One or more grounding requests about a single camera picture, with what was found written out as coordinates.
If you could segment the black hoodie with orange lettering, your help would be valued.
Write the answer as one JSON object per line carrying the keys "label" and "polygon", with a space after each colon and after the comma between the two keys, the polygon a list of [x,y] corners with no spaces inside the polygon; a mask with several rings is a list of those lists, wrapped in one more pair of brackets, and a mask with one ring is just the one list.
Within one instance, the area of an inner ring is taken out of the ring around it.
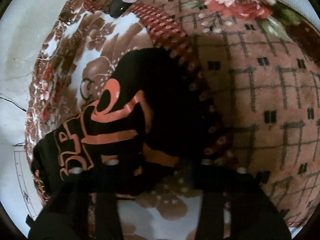
{"label": "black hoodie with orange lettering", "polygon": [[194,53],[126,53],[99,98],[34,147],[31,171],[41,199],[48,201],[73,174],[111,159],[119,161],[116,194],[123,198],[140,194],[145,163],[195,160],[204,133],[200,70]]}

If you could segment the white headboard panel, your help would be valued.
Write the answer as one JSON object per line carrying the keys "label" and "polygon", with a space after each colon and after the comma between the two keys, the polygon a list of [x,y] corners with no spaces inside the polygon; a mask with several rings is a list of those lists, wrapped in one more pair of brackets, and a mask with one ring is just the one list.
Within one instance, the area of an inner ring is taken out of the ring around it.
{"label": "white headboard panel", "polygon": [[24,147],[15,146],[13,154],[16,176],[24,203],[26,205],[29,216],[33,220],[36,220],[42,210],[42,204],[34,185],[33,176],[31,174]]}

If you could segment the floral brown red blanket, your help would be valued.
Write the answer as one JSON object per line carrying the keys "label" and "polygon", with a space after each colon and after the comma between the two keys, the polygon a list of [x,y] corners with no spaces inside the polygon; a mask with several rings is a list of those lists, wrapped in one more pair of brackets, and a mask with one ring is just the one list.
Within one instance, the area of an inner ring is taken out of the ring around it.
{"label": "floral brown red blanket", "polygon": [[31,239],[319,239],[319,30],[282,0],[67,0],[29,95]]}

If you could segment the small black device on bed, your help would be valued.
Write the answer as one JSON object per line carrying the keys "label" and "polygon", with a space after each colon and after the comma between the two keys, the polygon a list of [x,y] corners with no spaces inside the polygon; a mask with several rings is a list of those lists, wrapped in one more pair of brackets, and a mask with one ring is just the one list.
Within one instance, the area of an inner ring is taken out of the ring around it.
{"label": "small black device on bed", "polygon": [[112,18],[119,18],[130,5],[130,3],[125,3],[123,0],[113,0],[108,7],[108,13]]}

